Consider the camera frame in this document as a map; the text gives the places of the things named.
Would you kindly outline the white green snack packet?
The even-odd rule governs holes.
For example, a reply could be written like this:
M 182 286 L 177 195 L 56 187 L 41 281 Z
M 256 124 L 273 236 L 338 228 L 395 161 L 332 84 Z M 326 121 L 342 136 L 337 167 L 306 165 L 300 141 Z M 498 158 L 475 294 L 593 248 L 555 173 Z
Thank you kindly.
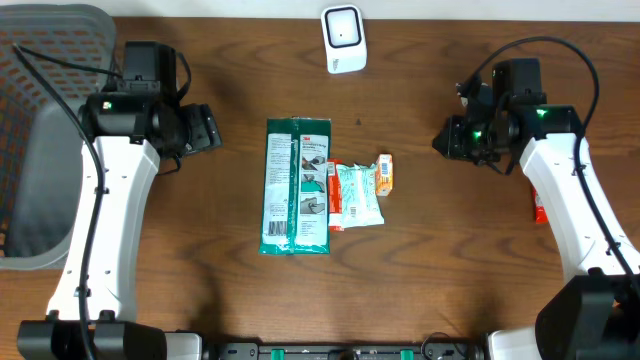
M 329 119 L 293 117 L 267 121 L 259 248 L 262 254 L 330 252 L 330 149 Z

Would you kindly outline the small orange snack packet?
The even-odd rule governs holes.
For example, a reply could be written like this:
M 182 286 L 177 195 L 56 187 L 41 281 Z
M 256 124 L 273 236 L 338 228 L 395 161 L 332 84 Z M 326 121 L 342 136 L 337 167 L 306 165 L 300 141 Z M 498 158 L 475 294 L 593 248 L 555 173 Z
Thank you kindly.
M 375 164 L 375 184 L 377 196 L 388 196 L 393 190 L 394 173 L 391 154 L 380 154 Z

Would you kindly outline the small red snack packet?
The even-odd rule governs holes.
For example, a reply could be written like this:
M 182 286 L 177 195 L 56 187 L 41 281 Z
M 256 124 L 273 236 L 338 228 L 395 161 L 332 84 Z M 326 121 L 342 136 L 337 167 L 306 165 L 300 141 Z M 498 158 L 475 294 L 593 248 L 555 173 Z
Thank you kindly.
M 337 166 L 341 161 L 334 158 L 328 160 L 328 204 L 329 204 L 329 230 L 331 232 L 342 232 L 342 191 L 339 180 Z

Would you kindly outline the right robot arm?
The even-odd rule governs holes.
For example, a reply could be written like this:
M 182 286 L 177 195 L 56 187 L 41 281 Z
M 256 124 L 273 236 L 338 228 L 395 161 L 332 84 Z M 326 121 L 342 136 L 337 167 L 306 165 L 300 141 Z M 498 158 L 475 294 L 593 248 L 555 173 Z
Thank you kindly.
M 636 359 L 639 252 L 593 169 L 571 105 L 548 103 L 538 60 L 497 63 L 492 82 L 456 86 L 465 112 L 434 139 L 445 158 L 495 167 L 510 155 L 536 190 L 561 257 L 565 284 L 533 325 L 488 335 L 488 359 Z

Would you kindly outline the light green snack packet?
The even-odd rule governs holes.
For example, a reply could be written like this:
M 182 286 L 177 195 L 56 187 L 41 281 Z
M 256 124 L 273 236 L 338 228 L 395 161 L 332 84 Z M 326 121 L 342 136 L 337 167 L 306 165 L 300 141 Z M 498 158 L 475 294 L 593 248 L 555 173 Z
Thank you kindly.
M 337 166 L 342 193 L 342 227 L 354 228 L 383 225 L 376 196 L 374 166 Z

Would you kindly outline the large red snack bag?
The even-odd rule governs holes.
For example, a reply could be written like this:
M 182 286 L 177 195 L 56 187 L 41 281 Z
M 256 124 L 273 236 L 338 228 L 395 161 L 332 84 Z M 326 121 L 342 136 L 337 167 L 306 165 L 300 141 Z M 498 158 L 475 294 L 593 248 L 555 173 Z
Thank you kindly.
M 542 204 L 539 193 L 535 188 L 532 189 L 532 198 L 534 203 L 534 221 L 536 224 L 546 224 L 548 217 Z

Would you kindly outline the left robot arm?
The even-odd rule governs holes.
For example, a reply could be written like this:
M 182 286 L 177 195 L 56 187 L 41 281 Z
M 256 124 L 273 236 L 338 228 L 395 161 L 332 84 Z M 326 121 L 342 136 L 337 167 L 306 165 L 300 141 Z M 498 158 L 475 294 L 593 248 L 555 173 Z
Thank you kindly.
M 217 148 L 205 104 L 185 104 L 184 55 L 153 41 L 130 41 L 124 68 L 78 108 L 61 110 L 82 141 L 82 183 L 63 274 L 44 319 L 20 324 L 26 359 L 210 359 L 195 332 L 137 322 L 136 266 L 142 222 L 164 159 Z

